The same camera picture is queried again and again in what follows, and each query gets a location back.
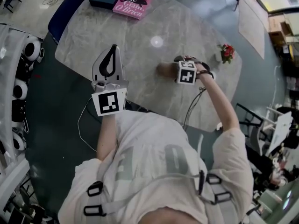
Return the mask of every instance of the pink book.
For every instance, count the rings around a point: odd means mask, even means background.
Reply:
[[[141,19],[152,0],[118,0],[113,8],[114,13],[124,14]]]

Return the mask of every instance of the green floor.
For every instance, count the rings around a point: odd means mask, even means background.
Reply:
[[[241,103],[249,109],[263,112],[273,100],[275,80],[277,90],[274,103],[283,103],[285,79],[277,68],[278,59],[265,36],[265,59],[238,32],[238,10],[226,6],[224,0],[178,0],[190,7],[195,15],[205,18],[231,43],[243,60],[241,76],[232,104]],[[59,63],[55,57],[56,44],[46,36],[43,46],[45,57],[37,64],[30,80],[27,96],[27,119],[30,134],[27,136],[26,158],[30,163],[32,183],[39,203],[50,214],[57,214],[74,177],[74,167],[95,157],[81,141],[77,121],[92,93],[91,83]],[[95,112],[92,103],[90,109]],[[80,125],[84,139],[96,146],[99,122],[84,113]],[[200,133],[204,134],[201,156],[208,168],[213,163],[212,144],[219,132],[187,130],[190,144],[196,148]]]

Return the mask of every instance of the marble tabletop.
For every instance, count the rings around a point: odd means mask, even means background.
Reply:
[[[92,7],[85,0],[72,16],[58,44],[58,61],[92,80],[92,66],[99,54],[112,44],[121,50],[128,100],[161,115],[184,122],[189,105],[199,93],[196,85],[176,84],[159,77],[159,62],[178,55],[195,56],[216,74],[216,82],[232,99],[242,68],[237,53],[231,64],[215,60],[218,44],[225,39],[206,21],[175,0],[153,0],[142,20]],[[211,132],[219,123],[205,92],[194,108],[189,125]]]

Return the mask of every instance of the white marker cube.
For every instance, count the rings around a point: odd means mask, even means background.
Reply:
[[[98,116],[116,114],[123,111],[126,104],[127,89],[103,91],[92,94],[93,103]]]
[[[196,66],[193,61],[180,61],[178,62],[178,78],[179,84],[195,84]]]

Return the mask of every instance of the wrist strap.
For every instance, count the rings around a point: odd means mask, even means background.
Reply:
[[[214,75],[213,75],[213,73],[211,73],[210,71],[207,71],[207,70],[201,70],[199,73],[196,74],[196,78],[199,78],[199,76],[200,76],[201,74],[209,74],[209,75],[211,75],[212,78],[214,79]]]

